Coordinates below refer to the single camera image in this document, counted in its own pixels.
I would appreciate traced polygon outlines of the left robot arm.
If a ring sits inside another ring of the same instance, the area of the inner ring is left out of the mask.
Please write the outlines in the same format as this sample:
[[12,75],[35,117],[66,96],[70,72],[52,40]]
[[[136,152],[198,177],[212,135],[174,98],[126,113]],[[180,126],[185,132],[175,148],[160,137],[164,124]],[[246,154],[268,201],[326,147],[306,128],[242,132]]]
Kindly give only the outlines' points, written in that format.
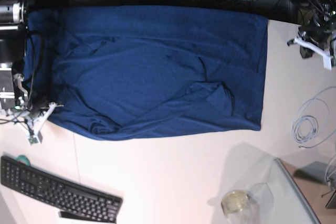
[[295,38],[288,46],[299,45],[300,55],[308,59],[317,54],[322,58],[323,67],[335,67],[335,0],[289,0],[299,11],[307,10],[312,17],[303,21]]

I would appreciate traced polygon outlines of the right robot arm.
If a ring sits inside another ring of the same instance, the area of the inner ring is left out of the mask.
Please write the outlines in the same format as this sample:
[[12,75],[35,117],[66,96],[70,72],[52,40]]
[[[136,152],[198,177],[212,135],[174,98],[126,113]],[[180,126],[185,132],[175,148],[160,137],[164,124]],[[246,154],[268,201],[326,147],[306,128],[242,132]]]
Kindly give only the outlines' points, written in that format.
[[34,94],[34,78],[45,52],[42,33],[28,27],[28,15],[68,0],[1,0],[1,124],[18,123],[30,144],[40,144],[40,130],[58,104]]

